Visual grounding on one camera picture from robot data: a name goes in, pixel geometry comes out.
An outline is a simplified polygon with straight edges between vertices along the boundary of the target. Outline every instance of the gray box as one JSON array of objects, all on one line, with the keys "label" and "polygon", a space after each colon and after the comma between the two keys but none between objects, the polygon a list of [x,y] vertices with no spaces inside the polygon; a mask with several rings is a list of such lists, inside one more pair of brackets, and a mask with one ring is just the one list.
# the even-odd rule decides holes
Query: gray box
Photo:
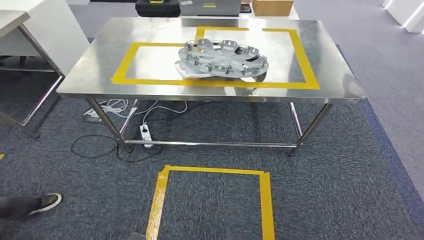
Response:
[{"label": "gray box", "polygon": [[178,0],[183,16],[231,16],[240,13],[242,0]]}]

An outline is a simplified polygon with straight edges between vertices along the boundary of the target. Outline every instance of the yellow tape square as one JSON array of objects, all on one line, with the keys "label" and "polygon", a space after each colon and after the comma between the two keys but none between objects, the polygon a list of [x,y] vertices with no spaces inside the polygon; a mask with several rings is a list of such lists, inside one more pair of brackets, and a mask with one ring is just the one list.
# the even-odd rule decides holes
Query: yellow tape square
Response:
[{"label": "yellow tape square", "polygon": [[146,240],[156,240],[159,235],[162,209],[165,201],[165,194],[170,171],[180,172],[202,172],[220,174],[244,174],[259,176],[260,194],[260,218],[262,226],[262,240],[275,240],[273,204],[271,200],[271,180],[270,173],[259,170],[210,168],[210,167],[190,167],[165,165],[163,170],[157,175],[156,187],[154,189],[151,203],[150,215],[146,229]]},{"label": "yellow tape square", "polygon": [[[249,28],[243,27],[197,27],[195,39],[201,39],[205,36],[205,31],[248,31]],[[114,84],[124,85],[177,85],[177,86],[197,86],[197,87],[234,87],[234,88],[285,88],[285,89],[306,89],[318,90],[320,86],[315,78],[314,72],[308,61],[308,57],[302,47],[299,36],[294,29],[283,28],[263,28],[264,32],[288,33],[293,44],[294,53],[300,66],[305,82],[246,82],[246,81],[225,81],[225,80],[206,80],[206,79],[140,79],[126,78],[126,72],[140,47],[183,47],[184,43],[159,43],[159,42],[133,42],[125,53],[118,69],[111,78]]]}]

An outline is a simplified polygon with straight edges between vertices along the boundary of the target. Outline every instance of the black case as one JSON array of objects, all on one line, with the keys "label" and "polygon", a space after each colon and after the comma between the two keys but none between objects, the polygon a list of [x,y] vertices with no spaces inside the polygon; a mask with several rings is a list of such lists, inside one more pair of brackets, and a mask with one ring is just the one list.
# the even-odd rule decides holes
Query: black case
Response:
[{"label": "black case", "polygon": [[165,0],[162,3],[138,0],[135,9],[140,17],[148,18],[177,18],[181,13],[178,0]]}]

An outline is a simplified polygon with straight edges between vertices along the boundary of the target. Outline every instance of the cable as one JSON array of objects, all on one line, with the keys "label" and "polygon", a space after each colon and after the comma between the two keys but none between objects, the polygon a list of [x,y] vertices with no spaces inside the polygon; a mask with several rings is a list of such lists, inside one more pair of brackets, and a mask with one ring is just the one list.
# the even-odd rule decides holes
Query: cable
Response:
[{"label": "cable", "polygon": [[185,108],[184,108],[184,110],[182,110],[182,111],[173,110],[173,109],[168,108],[168,107],[165,107],[165,106],[155,106],[155,107],[152,107],[152,108],[150,108],[150,109],[147,111],[147,113],[144,115],[144,117],[143,117],[143,121],[142,121],[142,124],[143,124],[143,125],[147,124],[147,122],[146,122],[146,118],[147,118],[147,116],[149,115],[149,113],[150,113],[151,111],[153,111],[154,109],[165,109],[165,110],[169,110],[169,111],[171,111],[171,112],[177,113],[177,114],[183,114],[183,113],[185,113],[185,112],[187,111],[187,109],[189,108],[189,105],[187,104],[187,101],[184,101],[184,103],[185,103]]},{"label": "cable", "polygon": [[[148,109],[147,109],[147,113],[146,113],[146,115],[144,116],[144,118],[143,118],[143,122],[148,122],[148,121],[162,121],[162,120],[170,120],[170,119],[176,119],[176,118],[180,118],[182,115],[184,115],[184,114],[186,114],[186,113],[189,113],[189,112],[191,112],[193,109],[195,109],[195,108],[197,108],[197,107],[199,107],[199,106],[203,106],[203,105],[207,105],[207,104],[213,104],[213,103],[220,103],[220,102],[218,102],[218,101],[208,101],[208,102],[203,102],[203,103],[200,103],[200,104],[197,104],[197,105],[194,105],[194,106],[192,106],[192,107],[190,107],[189,108],[189,106],[188,106],[188,103],[186,102],[186,101],[184,101],[184,103],[185,103],[185,108],[184,108],[184,110],[182,110],[182,111],[177,111],[177,110],[173,110],[173,109],[170,109],[170,108],[167,108],[167,107],[164,107],[164,106],[156,106],[156,107],[154,107],[154,105],[157,103],[158,101],[156,101],[154,104],[152,104]],[[154,109],[154,108],[158,108],[158,109],[166,109],[166,110],[170,110],[170,111],[172,111],[172,112],[174,112],[174,113],[178,113],[179,115],[176,115],[176,116],[172,116],[172,117],[166,117],[166,118],[156,118],[156,119],[150,119],[150,120],[147,120],[147,115]],[[136,136],[134,136],[134,138],[135,139],[137,139],[138,137],[140,136],[140,132],[139,131],[137,131],[137,134],[136,134]],[[76,152],[75,151],[75,145],[77,144],[77,142],[78,141],[80,141],[81,139],[84,139],[84,138],[89,138],[89,137],[94,137],[94,138],[105,138],[105,139],[110,139],[110,140],[113,140],[115,143],[116,143],[116,146],[115,147],[113,147],[111,150],[109,150],[109,151],[107,151],[107,152],[105,152],[105,153],[102,153],[102,154],[99,154],[99,155],[96,155],[96,156],[86,156],[86,155],[83,155],[83,154],[81,154],[81,153],[78,153],[78,152]],[[106,155],[108,155],[108,154],[110,154],[110,153],[112,153],[113,151],[115,151],[115,154],[116,154],[116,157],[118,158],[118,159],[120,159],[120,160],[122,160],[122,161],[124,161],[124,162],[127,162],[127,163],[138,163],[138,162],[141,162],[141,161],[144,161],[144,160],[147,160],[147,159],[149,159],[149,158],[152,158],[152,157],[154,157],[154,156],[157,156],[157,155],[159,155],[159,154],[161,154],[162,153],[162,151],[164,150],[164,146],[162,146],[162,145],[154,145],[153,146],[153,148],[154,147],[159,147],[159,149],[156,151],[156,152],[147,152],[146,150],[147,150],[147,148],[145,148],[145,147],[143,147],[144,149],[144,151],[146,151],[146,153],[147,154],[149,154],[149,156],[147,156],[147,157],[144,157],[144,158],[141,158],[141,159],[138,159],[138,160],[127,160],[127,159],[125,159],[125,158],[123,158],[123,157],[121,157],[120,156],[120,154],[119,154],[119,143],[118,143],[118,141],[116,140],[116,139],[114,139],[113,137],[110,137],[110,136],[105,136],[105,135],[84,135],[84,136],[80,136],[80,137],[78,137],[73,143],[72,143],[72,145],[71,145],[71,147],[70,147],[70,151],[73,153],[73,154],[75,154],[75,155],[77,155],[77,156],[79,156],[79,157],[82,157],[82,158],[86,158],[86,159],[97,159],[97,158],[100,158],[100,157],[103,157],[103,156],[106,156]]]},{"label": "cable", "polygon": [[202,103],[199,103],[199,104],[197,104],[197,105],[194,105],[194,106],[190,107],[189,109],[187,109],[186,111],[182,112],[182,113],[181,113],[181,114],[179,114],[179,115],[171,116],[171,117],[165,117],[165,118],[154,118],[154,119],[149,119],[149,120],[146,120],[146,122],[150,122],[150,121],[162,121],[162,120],[170,120],[170,119],[177,119],[177,118],[180,118],[181,116],[183,116],[184,114],[187,114],[187,113],[191,112],[193,109],[195,109],[195,108],[197,108],[197,107],[199,107],[199,106],[203,106],[203,105],[207,105],[207,104],[214,104],[214,103],[221,103],[221,102],[220,102],[220,101],[206,101],[206,102],[202,102]]},{"label": "cable", "polygon": [[[140,115],[140,114],[144,114],[146,112],[148,112],[151,108],[153,108],[159,101],[155,101],[151,106],[149,106],[146,110],[140,111],[135,113],[134,115]],[[115,107],[115,105],[117,105],[118,103],[122,103],[122,106],[118,106]],[[107,101],[102,101],[98,103],[101,108],[103,109],[103,111],[105,113],[112,113],[115,114],[117,116],[119,116],[120,118],[126,119],[128,118],[128,116],[122,115],[121,113],[124,112],[127,108],[128,108],[128,104],[129,101],[127,99],[110,99]],[[93,110],[93,108],[87,108],[84,113],[82,114],[82,117],[84,120],[87,120],[85,118],[85,116],[87,115],[96,115],[96,112]]]},{"label": "cable", "polygon": [[[81,139],[89,138],[89,137],[110,139],[110,140],[113,140],[116,143],[116,146],[113,147],[111,150],[105,152],[105,153],[102,153],[102,154],[99,154],[99,155],[95,155],[95,156],[86,156],[86,155],[83,155],[81,153],[76,152],[74,148],[75,148],[75,145],[77,144],[77,142],[80,141]],[[70,146],[70,151],[73,154],[75,154],[75,155],[77,155],[79,157],[82,157],[82,158],[86,158],[86,159],[97,159],[97,158],[106,156],[106,155],[112,153],[113,151],[115,151],[116,157],[118,159],[120,159],[121,161],[124,161],[124,162],[127,162],[127,163],[139,163],[141,161],[147,160],[149,158],[152,158],[154,156],[157,156],[157,155],[161,154],[162,151],[164,150],[164,146],[159,145],[159,150],[157,150],[156,152],[147,152],[146,149],[145,149],[144,151],[146,151],[146,153],[149,154],[149,156],[147,156],[147,157],[144,157],[144,158],[141,158],[141,159],[138,159],[138,160],[127,160],[127,159],[125,159],[125,158],[123,158],[123,157],[120,156],[120,154],[119,154],[119,147],[120,146],[119,146],[118,141],[116,139],[110,137],[110,136],[105,136],[105,135],[84,135],[84,136],[78,137],[72,143],[72,145]]]}]

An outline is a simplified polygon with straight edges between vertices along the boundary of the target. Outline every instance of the black sneaker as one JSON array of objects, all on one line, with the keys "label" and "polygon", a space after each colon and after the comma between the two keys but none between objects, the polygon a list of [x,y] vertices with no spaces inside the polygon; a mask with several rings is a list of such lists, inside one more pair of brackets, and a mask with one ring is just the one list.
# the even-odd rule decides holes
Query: black sneaker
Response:
[{"label": "black sneaker", "polygon": [[39,202],[37,209],[30,212],[29,215],[42,213],[56,207],[62,202],[62,195],[59,193],[49,193],[47,195],[37,197],[37,200]]}]

